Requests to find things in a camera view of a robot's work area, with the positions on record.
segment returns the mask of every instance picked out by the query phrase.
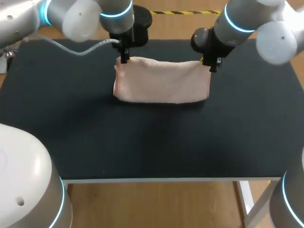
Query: white table leg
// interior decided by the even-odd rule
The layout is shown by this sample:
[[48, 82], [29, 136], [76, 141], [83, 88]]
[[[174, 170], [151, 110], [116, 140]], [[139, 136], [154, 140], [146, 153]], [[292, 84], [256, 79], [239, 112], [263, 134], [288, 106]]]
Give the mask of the white table leg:
[[65, 189], [67, 190], [68, 183], [66, 183], [66, 182], [63, 180], [63, 185], [65, 186]]
[[245, 215], [245, 228], [254, 228], [269, 211], [269, 200], [278, 181], [272, 181], [260, 196], [250, 212]]
[[254, 206], [249, 182], [247, 180], [237, 181], [237, 188], [242, 203], [243, 215], [246, 217]]

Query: white cable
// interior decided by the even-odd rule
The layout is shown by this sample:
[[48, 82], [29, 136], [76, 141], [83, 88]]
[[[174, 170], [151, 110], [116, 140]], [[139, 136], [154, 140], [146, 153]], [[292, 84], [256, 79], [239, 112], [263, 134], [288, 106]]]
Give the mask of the white cable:
[[56, 41], [54, 41], [54, 40], [52, 40], [50, 38], [47, 38], [45, 36], [42, 36], [42, 35], [39, 35], [39, 34], [36, 34], [36, 33], [34, 33], [33, 36], [38, 37], [40, 39], [44, 39], [45, 41], [47, 41], [47, 42], [49, 42], [51, 44], [54, 44], [57, 47], [61, 48], [62, 50], [66, 51], [66, 52], [68, 52], [70, 54], [76, 55], [76, 56], [85, 56], [85, 55], [89, 54], [90, 52], [94, 51], [96, 48], [98, 48], [98, 47], [100, 47], [100, 46], [102, 46], [104, 44], [107, 44], [107, 43], [116, 43], [116, 44], [119, 44], [119, 40], [117, 40], [117, 39], [106, 39], [106, 40], [103, 40], [103, 41], [95, 44], [94, 46], [90, 47], [86, 51], [76, 52], [76, 51], [68, 49], [67, 47], [65, 47], [65, 46], [59, 44], [58, 42], [56, 42]]

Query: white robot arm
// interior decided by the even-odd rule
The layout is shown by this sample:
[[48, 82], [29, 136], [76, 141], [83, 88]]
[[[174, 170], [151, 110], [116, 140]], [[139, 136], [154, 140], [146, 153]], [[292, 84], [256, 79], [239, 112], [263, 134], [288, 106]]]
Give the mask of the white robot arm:
[[108, 32], [124, 33], [134, 23], [132, 0], [5, 0], [0, 4], [0, 48], [50, 25], [83, 42], [96, 33], [100, 20]]
[[214, 27], [195, 31], [191, 45], [203, 54], [203, 64], [216, 71], [218, 58], [226, 57], [257, 30], [259, 54], [279, 65], [304, 49], [303, 21], [304, 9], [295, 11], [285, 0], [231, 0]]

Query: towel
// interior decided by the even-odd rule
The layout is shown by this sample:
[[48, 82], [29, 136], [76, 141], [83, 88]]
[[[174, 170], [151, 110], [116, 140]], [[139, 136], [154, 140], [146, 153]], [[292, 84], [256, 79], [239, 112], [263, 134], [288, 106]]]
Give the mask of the towel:
[[209, 96], [209, 67], [199, 61], [161, 62], [131, 57], [116, 62], [114, 96], [133, 103], [192, 103]]

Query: black tabletop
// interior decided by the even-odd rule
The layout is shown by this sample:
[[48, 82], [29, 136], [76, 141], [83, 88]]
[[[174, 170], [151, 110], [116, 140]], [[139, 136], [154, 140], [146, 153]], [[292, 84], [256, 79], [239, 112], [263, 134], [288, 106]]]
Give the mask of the black tabletop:
[[[62, 43], [84, 50], [95, 42]], [[133, 56], [199, 60], [187, 40], [151, 40]], [[304, 145], [304, 94], [290, 64], [272, 66], [253, 40], [188, 105], [127, 104], [112, 96], [111, 45], [75, 57], [22, 44], [0, 90], [0, 122], [42, 141], [63, 179], [278, 177]]]

